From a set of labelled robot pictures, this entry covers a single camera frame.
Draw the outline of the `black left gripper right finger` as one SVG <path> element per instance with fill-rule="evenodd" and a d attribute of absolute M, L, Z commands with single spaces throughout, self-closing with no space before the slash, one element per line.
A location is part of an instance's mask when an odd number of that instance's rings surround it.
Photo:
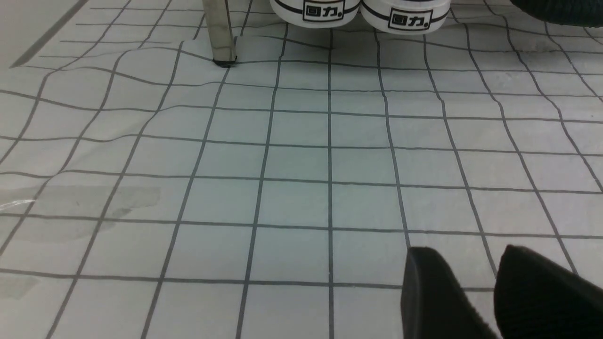
<path fill-rule="evenodd" d="M 521 245 L 507 245 L 500 258 L 494 307 L 505 339 L 603 336 L 603 290 Z"/>

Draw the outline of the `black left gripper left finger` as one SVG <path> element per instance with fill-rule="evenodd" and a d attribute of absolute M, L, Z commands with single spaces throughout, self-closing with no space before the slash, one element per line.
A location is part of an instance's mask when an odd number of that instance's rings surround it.
<path fill-rule="evenodd" d="M 405 339 L 496 339 L 435 249 L 407 251 L 400 299 Z"/>

